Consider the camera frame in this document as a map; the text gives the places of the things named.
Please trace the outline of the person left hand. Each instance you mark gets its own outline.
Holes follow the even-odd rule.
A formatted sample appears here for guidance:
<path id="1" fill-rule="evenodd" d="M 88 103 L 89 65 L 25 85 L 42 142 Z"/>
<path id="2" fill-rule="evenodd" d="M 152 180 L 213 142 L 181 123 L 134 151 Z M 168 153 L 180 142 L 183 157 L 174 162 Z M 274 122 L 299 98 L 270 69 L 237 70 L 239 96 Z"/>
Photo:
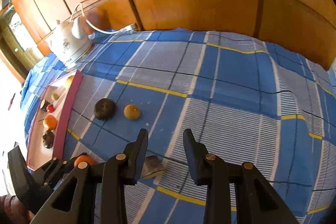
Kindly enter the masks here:
<path id="1" fill-rule="evenodd" d="M 34 214 L 20 202 L 17 196 L 9 194 L 0 197 L 0 223 L 30 223 Z"/>

